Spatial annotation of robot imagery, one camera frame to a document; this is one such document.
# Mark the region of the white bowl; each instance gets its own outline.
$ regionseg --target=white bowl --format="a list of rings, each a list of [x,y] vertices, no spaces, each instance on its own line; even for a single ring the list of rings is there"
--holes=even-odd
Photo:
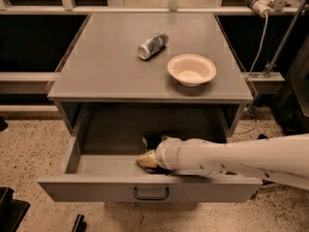
[[[211,60],[194,54],[172,58],[167,65],[167,71],[181,84],[188,87],[208,82],[216,75],[216,68]]]

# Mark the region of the cabinet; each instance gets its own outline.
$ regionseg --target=cabinet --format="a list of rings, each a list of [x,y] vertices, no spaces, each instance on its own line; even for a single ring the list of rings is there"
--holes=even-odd
[[[139,59],[138,45],[158,31],[169,44]],[[195,88],[173,79],[167,63],[185,53],[210,58],[215,79]],[[55,201],[240,202],[262,184],[146,171],[136,162],[146,135],[226,142],[253,100],[213,14],[91,14],[48,97],[71,133],[59,176],[39,179]]]

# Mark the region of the silver can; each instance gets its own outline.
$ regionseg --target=silver can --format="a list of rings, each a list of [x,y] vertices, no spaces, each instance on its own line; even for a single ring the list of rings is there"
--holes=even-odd
[[[141,59],[149,59],[155,53],[159,52],[168,43],[168,40],[167,34],[163,32],[153,35],[138,47],[138,56]]]

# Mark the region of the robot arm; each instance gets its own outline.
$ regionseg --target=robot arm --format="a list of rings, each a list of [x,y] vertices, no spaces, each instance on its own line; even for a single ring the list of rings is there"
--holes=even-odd
[[[213,177],[229,171],[309,189],[309,134],[226,144],[170,137],[158,145],[154,160],[181,174]]]

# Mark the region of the floor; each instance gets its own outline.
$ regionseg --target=floor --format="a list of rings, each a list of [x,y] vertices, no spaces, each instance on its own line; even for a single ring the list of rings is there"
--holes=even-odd
[[[40,176],[56,175],[69,133],[54,106],[0,114],[9,127],[0,132],[0,186],[31,207],[18,232],[71,231],[78,214],[87,232],[97,231],[309,231],[309,191],[270,184],[245,203],[56,203],[41,189]],[[284,133],[268,108],[244,114],[234,141]]]

